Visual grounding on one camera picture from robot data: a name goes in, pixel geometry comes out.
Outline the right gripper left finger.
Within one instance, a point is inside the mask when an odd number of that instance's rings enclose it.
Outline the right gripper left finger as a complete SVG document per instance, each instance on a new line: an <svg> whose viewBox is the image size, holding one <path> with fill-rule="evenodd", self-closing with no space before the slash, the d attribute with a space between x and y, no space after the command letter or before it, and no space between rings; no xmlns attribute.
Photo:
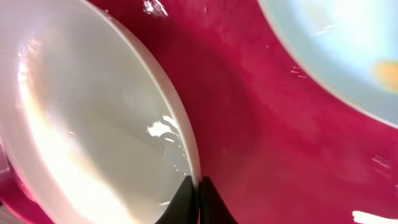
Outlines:
<svg viewBox="0 0 398 224"><path fill-rule="evenodd" d="M186 176L155 224L197 224L199 208L191 176Z"/></svg>

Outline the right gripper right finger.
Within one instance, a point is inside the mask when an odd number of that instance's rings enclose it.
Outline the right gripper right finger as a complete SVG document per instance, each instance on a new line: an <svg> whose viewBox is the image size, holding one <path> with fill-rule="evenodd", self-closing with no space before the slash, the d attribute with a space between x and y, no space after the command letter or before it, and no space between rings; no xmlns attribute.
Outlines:
<svg viewBox="0 0 398 224"><path fill-rule="evenodd" d="M209 177L202 178L198 195L200 224L238 224Z"/></svg>

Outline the light blue plate top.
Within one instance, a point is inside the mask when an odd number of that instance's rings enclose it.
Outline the light blue plate top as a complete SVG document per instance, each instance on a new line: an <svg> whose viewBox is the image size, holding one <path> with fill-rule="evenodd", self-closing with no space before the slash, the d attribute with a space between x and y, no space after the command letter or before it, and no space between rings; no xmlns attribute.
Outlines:
<svg viewBox="0 0 398 224"><path fill-rule="evenodd" d="M397 0L259 0L298 65L350 107L397 127Z"/></svg>

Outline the white plate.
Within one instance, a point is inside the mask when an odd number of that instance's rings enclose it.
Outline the white plate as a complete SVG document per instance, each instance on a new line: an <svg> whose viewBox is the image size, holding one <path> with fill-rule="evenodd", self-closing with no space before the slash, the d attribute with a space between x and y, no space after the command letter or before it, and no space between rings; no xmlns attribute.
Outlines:
<svg viewBox="0 0 398 224"><path fill-rule="evenodd" d="M88 1L1 2L1 145L55 223L155 223L201 176L163 68Z"/></svg>

